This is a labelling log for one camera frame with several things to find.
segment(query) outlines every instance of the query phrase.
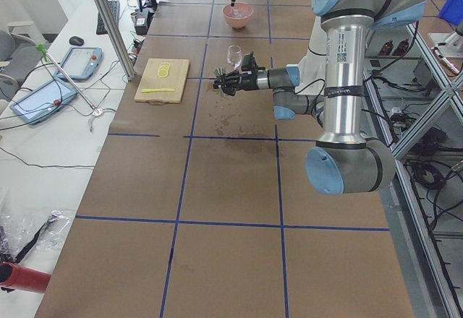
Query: green clip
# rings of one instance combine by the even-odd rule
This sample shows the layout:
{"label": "green clip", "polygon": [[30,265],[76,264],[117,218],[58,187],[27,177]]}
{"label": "green clip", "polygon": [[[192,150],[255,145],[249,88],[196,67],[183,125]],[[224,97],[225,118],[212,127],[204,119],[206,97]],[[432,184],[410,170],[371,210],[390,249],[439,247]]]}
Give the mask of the green clip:
{"label": "green clip", "polygon": [[46,57],[46,48],[45,48],[45,46],[40,44],[40,45],[37,45],[36,48],[37,48],[37,51],[42,52],[43,60],[48,61],[48,58]]}

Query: cutting board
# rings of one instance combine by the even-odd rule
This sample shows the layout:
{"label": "cutting board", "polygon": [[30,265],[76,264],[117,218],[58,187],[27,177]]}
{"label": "cutting board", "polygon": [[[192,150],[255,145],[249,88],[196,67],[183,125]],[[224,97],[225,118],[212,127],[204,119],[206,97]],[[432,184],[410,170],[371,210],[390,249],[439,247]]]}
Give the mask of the cutting board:
{"label": "cutting board", "polygon": [[[169,63],[169,75],[161,78],[158,69],[162,63]],[[180,103],[187,79],[190,61],[188,59],[148,59],[134,100],[139,103]],[[142,93],[142,89],[172,88],[174,92]]]}

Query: red cylinder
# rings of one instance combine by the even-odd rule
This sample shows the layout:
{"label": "red cylinder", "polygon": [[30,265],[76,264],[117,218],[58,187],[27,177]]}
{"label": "red cylinder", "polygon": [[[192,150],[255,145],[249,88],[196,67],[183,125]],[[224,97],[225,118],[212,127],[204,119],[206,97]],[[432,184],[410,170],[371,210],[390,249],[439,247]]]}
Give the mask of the red cylinder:
{"label": "red cylinder", "polygon": [[27,267],[3,262],[0,264],[0,287],[45,293],[51,275]]}

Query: white desk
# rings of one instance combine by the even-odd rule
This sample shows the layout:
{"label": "white desk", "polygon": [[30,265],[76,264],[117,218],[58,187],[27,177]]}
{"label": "white desk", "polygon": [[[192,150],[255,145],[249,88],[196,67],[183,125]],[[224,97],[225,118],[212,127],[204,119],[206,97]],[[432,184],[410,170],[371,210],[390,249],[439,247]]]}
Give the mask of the white desk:
{"label": "white desk", "polygon": [[[126,1],[121,1],[119,29],[126,47],[133,40],[131,31],[133,23],[130,19],[131,9],[126,7]],[[90,86],[105,74],[113,61],[117,60],[108,35],[96,35],[97,9],[93,0],[84,0],[72,19],[50,47],[49,52],[60,61],[69,49],[69,38],[73,35],[85,40],[84,46],[95,46],[103,49],[103,61],[95,75],[82,88]],[[35,89],[50,80],[45,69],[39,69],[24,83],[23,87]],[[102,104],[104,108],[116,109],[126,85],[124,71],[117,64],[104,78],[111,87]],[[101,82],[85,91],[90,100],[98,104],[107,93],[108,88]],[[27,92],[19,91],[15,100]],[[77,96],[72,105],[82,113],[89,114],[91,109],[85,101]],[[1,118],[13,116],[7,108]],[[16,129],[0,131],[3,139],[0,146],[5,150],[20,156],[28,163],[41,165],[84,165],[92,166],[98,159],[101,147],[108,133],[108,127],[113,119],[112,113],[104,113],[93,122],[94,130],[90,132],[88,118],[80,115],[74,109],[66,107],[53,115],[47,121],[37,126],[21,126]],[[1,119],[0,129],[22,124],[20,119]],[[1,214],[38,213],[46,218],[52,210],[64,210],[75,214],[85,188],[90,179],[92,169],[71,168],[35,168],[26,166],[4,152],[0,152],[0,186],[9,187],[9,199],[3,206]],[[59,251],[33,249],[21,265],[40,271],[52,273]],[[31,318],[34,316],[43,295],[25,291],[12,293],[0,292],[0,307],[2,314],[15,318]]]}

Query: blue and white device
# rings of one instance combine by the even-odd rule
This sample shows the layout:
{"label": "blue and white device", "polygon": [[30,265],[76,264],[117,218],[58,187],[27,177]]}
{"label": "blue and white device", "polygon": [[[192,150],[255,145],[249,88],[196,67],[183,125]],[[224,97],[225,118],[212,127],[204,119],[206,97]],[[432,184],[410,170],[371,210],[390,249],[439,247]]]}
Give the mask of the blue and white device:
{"label": "blue and white device", "polygon": [[[92,77],[102,58],[103,51],[101,48],[72,47],[68,50],[60,65],[74,81],[86,81]],[[56,71],[55,77],[66,80],[66,77],[60,71]]]}
{"label": "blue and white device", "polygon": [[35,125],[68,105],[76,94],[71,85],[53,79],[18,101],[12,101],[10,108],[27,124]]}

